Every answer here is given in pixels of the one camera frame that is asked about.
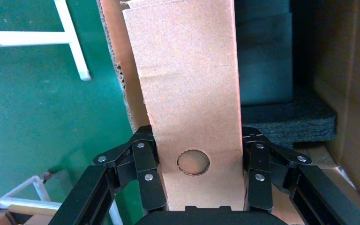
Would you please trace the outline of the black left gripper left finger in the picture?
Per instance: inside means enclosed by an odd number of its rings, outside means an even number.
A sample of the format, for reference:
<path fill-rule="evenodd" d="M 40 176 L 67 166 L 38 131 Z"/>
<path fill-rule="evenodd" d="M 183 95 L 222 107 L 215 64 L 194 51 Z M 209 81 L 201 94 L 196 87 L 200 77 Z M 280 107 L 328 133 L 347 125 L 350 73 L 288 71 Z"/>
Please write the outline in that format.
<path fill-rule="evenodd" d="M 102 225 L 116 195 L 136 180 L 144 216 L 140 225 L 162 225 L 166 197 L 158 173 L 158 154 L 151 126 L 140 127 L 124 144 L 93 158 L 51 225 Z"/>

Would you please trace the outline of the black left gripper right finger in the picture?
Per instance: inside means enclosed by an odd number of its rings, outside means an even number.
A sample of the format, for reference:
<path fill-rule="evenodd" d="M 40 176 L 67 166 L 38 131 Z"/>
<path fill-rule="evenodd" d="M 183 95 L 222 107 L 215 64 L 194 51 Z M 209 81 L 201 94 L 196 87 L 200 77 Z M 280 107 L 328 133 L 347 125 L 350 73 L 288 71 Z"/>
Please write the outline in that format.
<path fill-rule="evenodd" d="M 254 127 L 242 127 L 242 147 L 248 211 L 271 213 L 275 186 L 307 225 L 360 225 L 360 209 L 309 156 L 272 143 Z"/>

